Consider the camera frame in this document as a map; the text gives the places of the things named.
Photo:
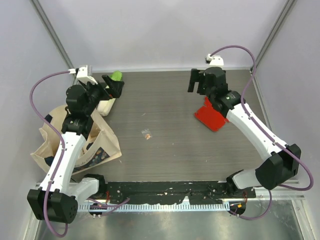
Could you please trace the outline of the red paper box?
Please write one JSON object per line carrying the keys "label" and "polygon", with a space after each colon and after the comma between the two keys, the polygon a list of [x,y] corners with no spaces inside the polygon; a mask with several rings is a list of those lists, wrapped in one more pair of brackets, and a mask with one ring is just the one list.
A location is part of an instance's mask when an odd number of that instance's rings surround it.
{"label": "red paper box", "polygon": [[216,111],[207,96],[203,105],[194,113],[194,117],[213,132],[218,132],[229,120]]}

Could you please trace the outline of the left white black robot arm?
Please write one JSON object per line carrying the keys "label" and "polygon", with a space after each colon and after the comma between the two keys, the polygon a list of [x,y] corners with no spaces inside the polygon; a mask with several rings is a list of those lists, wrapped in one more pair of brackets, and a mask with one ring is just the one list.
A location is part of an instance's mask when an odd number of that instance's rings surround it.
{"label": "left white black robot arm", "polygon": [[87,174],[81,182],[70,187],[70,179],[81,148],[93,126],[92,113],[102,100],[118,99],[123,81],[108,75],[103,81],[81,81],[66,91],[66,116],[57,134],[60,145],[50,169],[38,189],[31,189],[27,201],[38,220],[70,224],[76,217],[78,205],[89,197],[100,200],[107,192],[105,179],[99,174]]}

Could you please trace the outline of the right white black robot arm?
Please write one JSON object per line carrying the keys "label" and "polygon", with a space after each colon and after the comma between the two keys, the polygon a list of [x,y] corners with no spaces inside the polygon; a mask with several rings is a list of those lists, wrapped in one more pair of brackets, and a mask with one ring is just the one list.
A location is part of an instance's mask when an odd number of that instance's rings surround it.
{"label": "right white black robot arm", "polygon": [[194,114],[201,123],[213,132],[227,122],[234,124],[263,161],[256,169],[239,170],[227,177],[225,190],[230,197],[236,198],[251,187],[272,190],[298,173],[301,149],[278,138],[241,100],[237,91],[228,89],[225,70],[220,67],[191,69],[187,91],[204,96],[203,106]]}

